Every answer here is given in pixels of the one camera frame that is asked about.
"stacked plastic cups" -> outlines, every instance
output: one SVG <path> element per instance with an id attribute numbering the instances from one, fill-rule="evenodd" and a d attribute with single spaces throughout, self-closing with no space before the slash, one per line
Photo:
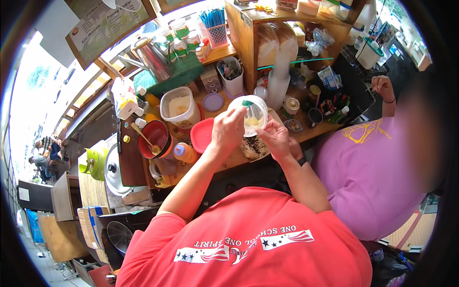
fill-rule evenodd
<path id="1" fill-rule="evenodd" d="M 286 54 L 277 54 L 274 68 L 268 75 L 268 107 L 278 110 L 282 107 L 290 83 L 290 60 Z"/>

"purple t-shirt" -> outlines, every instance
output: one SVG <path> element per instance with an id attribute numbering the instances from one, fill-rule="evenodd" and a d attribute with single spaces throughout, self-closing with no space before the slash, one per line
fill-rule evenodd
<path id="1" fill-rule="evenodd" d="M 315 150 L 312 167 L 339 219 L 360 240 L 393 233 L 425 194 L 417 187 L 394 117 L 339 130 Z"/>

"hand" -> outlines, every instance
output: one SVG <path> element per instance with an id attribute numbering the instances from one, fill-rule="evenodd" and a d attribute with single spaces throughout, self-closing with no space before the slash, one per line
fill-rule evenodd
<path id="1" fill-rule="evenodd" d="M 392 88 L 391 80 L 387 76 L 372 77 L 371 88 L 378 92 L 386 102 L 392 102 L 395 99 L 394 88 Z"/>
<path id="2" fill-rule="evenodd" d="M 301 158 L 304 157 L 303 155 L 303 150 L 301 149 L 300 144 L 291 136 L 288 138 L 288 145 L 290 147 L 290 153 L 291 155 L 296 159 L 300 160 Z"/>
<path id="3" fill-rule="evenodd" d="M 291 157 L 288 130 L 270 115 L 268 115 L 268 120 L 264 130 L 257 129 L 257 135 L 268 144 L 271 155 L 279 163 Z"/>
<path id="4" fill-rule="evenodd" d="M 215 117 L 212 129 L 212 142 L 209 147 L 221 156 L 221 153 L 228 156 L 232 150 L 241 142 L 245 133 L 244 116 L 247 110 L 240 107 L 237 110 L 231 109 Z"/>

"metal kettle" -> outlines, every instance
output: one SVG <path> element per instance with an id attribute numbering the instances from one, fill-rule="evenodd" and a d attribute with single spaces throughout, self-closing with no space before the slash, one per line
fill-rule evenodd
<path id="1" fill-rule="evenodd" d="M 160 45 L 167 47 L 165 53 Z M 172 76 L 169 69 L 170 42 L 165 37 L 164 39 L 161 37 L 148 38 L 139 35 L 131 45 L 131 50 L 135 51 L 141 62 L 121 55 L 117 55 L 117 58 L 147 70 L 159 83 Z"/>

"red t-shirt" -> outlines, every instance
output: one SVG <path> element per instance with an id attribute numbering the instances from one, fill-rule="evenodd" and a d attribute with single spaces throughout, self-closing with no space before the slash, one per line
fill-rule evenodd
<path id="1" fill-rule="evenodd" d="M 369 286 L 367 251 L 332 211 L 246 187 L 185 224 L 174 214 L 136 231 L 117 287 Z"/>

